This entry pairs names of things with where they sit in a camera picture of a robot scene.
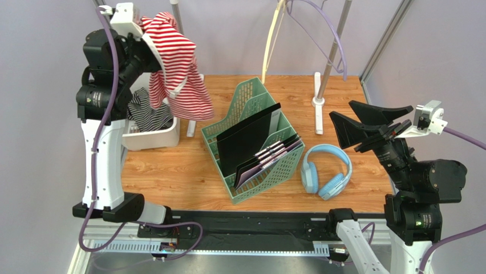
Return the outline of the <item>red white striped tank top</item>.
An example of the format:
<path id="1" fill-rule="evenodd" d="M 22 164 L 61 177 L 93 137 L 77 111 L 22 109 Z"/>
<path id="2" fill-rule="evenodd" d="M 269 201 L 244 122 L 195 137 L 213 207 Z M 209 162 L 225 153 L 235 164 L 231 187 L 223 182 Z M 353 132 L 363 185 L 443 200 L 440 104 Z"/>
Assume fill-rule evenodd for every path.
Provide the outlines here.
<path id="1" fill-rule="evenodd" d="M 149 102 L 160 108 L 167 100 L 174 116 L 205 121 L 214 118 L 214 107 L 207 87 L 200 77 L 196 44 L 179 31 L 174 16 L 160 12 L 142 17 L 142 39 L 160 65 L 149 77 Z"/>

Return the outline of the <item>black white striped tank top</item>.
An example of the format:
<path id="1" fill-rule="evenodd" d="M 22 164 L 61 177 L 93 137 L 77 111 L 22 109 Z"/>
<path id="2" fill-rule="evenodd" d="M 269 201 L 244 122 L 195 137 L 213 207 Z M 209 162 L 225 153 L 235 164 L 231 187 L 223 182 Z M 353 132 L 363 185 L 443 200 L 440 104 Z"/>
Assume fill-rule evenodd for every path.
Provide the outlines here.
<path id="1" fill-rule="evenodd" d="M 133 93 L 127 106 L 127 118 L 133 120 L 141 132 L 165 130 L 173 125 L 170 107 L 162 103 L 160 107 L 153 108 L 145 88 Z"/>

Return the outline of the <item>cream wooden hanger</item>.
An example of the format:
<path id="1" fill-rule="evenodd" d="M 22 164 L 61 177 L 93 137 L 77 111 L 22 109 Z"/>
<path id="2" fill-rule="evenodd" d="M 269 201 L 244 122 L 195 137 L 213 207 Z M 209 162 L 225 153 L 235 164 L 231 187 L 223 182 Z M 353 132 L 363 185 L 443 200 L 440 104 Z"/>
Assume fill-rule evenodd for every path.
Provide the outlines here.
<path id="1" fill-rule="evenodd" d="M 280 32 L 283 19 L 285 17 L 285 9 L 286 9 L 286 1 L 285 0 L 278 1 L 276 5 L 276 9 L 273 14 L 272 22 L 269 27 L 268 37 L 265 45 L 262 72 L 261 72 L 262 84 L 266 83 L 266 76 L 268 73 L 268 69 L 270 67 L 270 62 L 273 56 L 274 48 L 277 42 L 277 38 Z"/>

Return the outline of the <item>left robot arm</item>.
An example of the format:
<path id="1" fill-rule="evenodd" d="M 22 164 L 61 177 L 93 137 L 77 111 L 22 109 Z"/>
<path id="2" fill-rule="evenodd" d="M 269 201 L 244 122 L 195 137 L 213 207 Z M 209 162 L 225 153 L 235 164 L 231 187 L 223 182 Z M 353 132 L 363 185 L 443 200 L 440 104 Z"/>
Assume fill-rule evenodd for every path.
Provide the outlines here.
<path id="1" fill-rule="evenodd" d="M 162 224 L 168 208 L 125 192 L 121 180 L 131 87 L 141 75 L 160 70 L 157 50 L 146 35 L 101 29 L 87 35 L 83 52 L 88 66 L 76 104 L 86 144 L 86 186 L 72 214 L 112 223 Z"/>

